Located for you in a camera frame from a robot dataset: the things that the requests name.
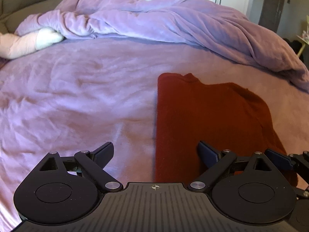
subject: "pink bed sheet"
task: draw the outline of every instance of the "pink bed sheet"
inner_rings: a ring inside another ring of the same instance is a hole
[[[0,70],[0,231],[20,222],[14,191],[49,151],[72,156],[111,141],[112,176],[124,185],[152,181],[157,78],[164,72],[248,88],[268,104],[287,152],[308,149],[309,94],[274,74],[181,43],[66,40]]]

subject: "purple duvet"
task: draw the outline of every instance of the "purple duvet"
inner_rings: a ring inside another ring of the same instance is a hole
[[[285,41],[239,11],[207,0],[63,0],[54,11],[29,16],[16,33],[42,27],[68,39],[113,36],[200,45],[237,63],[279,72],[309,90],[309,72]]]
[[[1,232],[20,222],[14,191],[49,151],[72,156],[111,141],[112,176],[152,181],[164,72],[248,88],[268,104],[288,153],[309,147],[309,94],[289,82],[308,90],[308,71],[276,34],[236,10],[206,0],[64,0],[17,32],[42,26],[71,40],[0,69]]]

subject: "ribbed black surface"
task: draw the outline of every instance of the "ribbed black surface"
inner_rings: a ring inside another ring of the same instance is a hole
[[[294,232],[288,223],[251,226],[221,215],[203,193],[180,183],[130,183],[119,193],[108,193],[87,217],[62,226],[24,222],[16,232]]]

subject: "lavender blanket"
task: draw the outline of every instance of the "lavender blanket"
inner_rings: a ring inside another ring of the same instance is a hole
[[[68,39],[134,37],[206,47],[237,63],[262,66],[309,91],[309,73],[278,35],[235,9],[207,0],[63,0],[31,15],[18,35],[52,27]]]

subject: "gray couch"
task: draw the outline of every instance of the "gray couch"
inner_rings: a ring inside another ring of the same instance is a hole
[[[29,15],[53,10],[62,0],[0,0],[0,32],[14,33]]]

